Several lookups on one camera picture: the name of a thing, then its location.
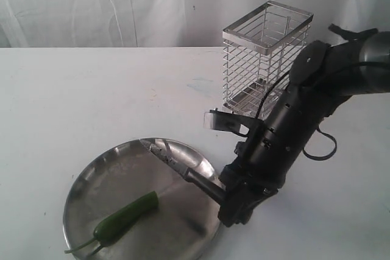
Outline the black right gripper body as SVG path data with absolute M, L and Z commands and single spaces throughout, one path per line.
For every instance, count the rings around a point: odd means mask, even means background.
M 276 194 L 284 185 L 287 172 L 331 103 L 330 96 L 315 90 L 286 90 L 264 121 L 264 128 L 250 131 L 232 164 L 242 168 L 240 184 L 246 183 L 256 200 Z

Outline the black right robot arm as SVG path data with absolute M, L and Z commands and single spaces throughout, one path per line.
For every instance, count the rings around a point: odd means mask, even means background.
M 289 83 L 264 121 L 251 125 L 220 181 L 227 195 L 218 217 L 245 224 L 275 195 L 319 124 L 354 95 L 389 91 L 389 33 L 331 46 L 309 44 L 294 60 Z

